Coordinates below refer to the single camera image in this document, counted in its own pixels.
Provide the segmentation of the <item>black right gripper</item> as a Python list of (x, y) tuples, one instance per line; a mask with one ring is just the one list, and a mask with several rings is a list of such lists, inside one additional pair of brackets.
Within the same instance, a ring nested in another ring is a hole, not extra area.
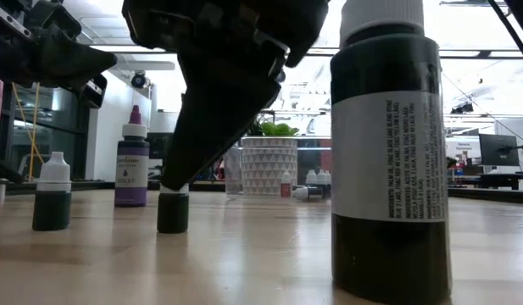
[(213, 164), (275, 99), (276, 79), (317, 41), (327, 0), (125, 0), (140, 47), (175, 53), (186, 93), (161, 183), (180, 189)]

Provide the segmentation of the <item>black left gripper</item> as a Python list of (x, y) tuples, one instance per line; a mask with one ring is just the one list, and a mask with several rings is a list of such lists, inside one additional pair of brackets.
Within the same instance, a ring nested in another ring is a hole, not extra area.
[(103, 72), (117, 58), (80, 44), (81, 33), (61, 1), (0, 0), (0, 80), (63, 88), (101, 108), (108, 85)]

